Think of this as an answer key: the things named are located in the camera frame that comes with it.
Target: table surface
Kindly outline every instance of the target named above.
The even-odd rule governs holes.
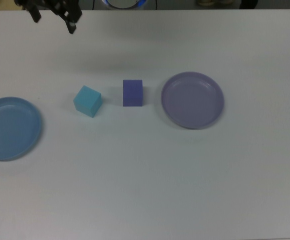
[[[0,12],[0,97],[44,123],[0,162],[0,239],[290,238],[290,10],[85,11],[77,27]],[[162,110],[185,71],[224,92],[210,128]],[[122,106],[124,79],[143,79],[143,107]],[[95,118],[73,105],[83,85],[102,93]]]

